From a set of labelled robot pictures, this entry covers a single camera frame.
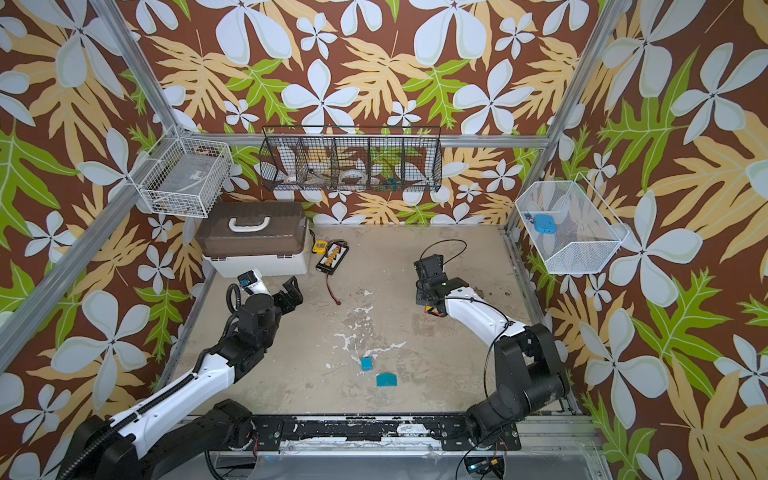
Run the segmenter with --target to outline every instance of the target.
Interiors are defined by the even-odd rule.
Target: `wire basket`
[[[136,188],[156,214],[207,218],[230,176],[232,152],[224,142],[178,136],[175,129],[166,135],[170,144],[156,151],[156,157]]]
[[[398,134],[307,135],[265,127],[259,167],[263,185],[268,190],[437,191],[442,184],[440,130],[411,135],[402,127],[390,129]]]
[[[597,189],[587,184],[594,191],[593,200],[577,181],[550,180],[534,182],[515,201],[531,242],[551,274],[601,272],[630,233]],[[618,228],[598,209],[601,202],[614,215]],[[551,218],[551,233],[537,230],[534,222],[539,216]]]

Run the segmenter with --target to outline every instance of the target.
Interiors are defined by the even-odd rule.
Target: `white box base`
[[[246,257],[227,257],[222,260],[212,260],[203,255],[224,278],[237,278],[249,270],[259,270],[261,276],[304,275],[309,269],[312,255],[312,239],[307,228],[304,235],[304,250],[290,257],[277,255],[249,255]]]

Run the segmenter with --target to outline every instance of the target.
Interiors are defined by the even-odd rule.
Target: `black wire basket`
[[[264,187],[358,192],[436,192],[440,188],[439,128],[388,127],[383,134],[366,134],[364,128],[374,127],[355,127],[355,134],[304,134],[296,127],[264,127],[259,166]]]

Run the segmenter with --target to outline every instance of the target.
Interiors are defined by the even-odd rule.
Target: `concrete floor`
[[[497,227],[318,227],[318,239],[343,238],[350,250],[330,277],[314,270],[298,276],[304,304],[285,315],[275,343],[249,375],[214,396],[195,413],[232,398],[254,413],[352,413],[458,411],[484,398],[483,362],[488,347],[458,321],[424,314],[415,299],[413,262],[430,243],[460,238],[467,250],[446,266],[485,301],[530,323]],[[458,242],[430,249],[446,258]],[[192,367],[197,354],[219,338],[229,316],[224,303],[235,279],[217,276],[181,354],[174,378]],[[276,292],[287,277],[265,277]],[[359,359],[376,356],[372,372]],[[493,360],[488,385],[493,387]],[[394,388],[376,387],[376,375],[397,375]]]

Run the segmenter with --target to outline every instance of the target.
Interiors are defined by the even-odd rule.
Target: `yellow battery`
[[[317,240],[315,242],[314,247],[312,247],[312,252],[317,253],[319,255],[325,255],[327,248],[328,248],[328,242],[326,242],[325,240]]]

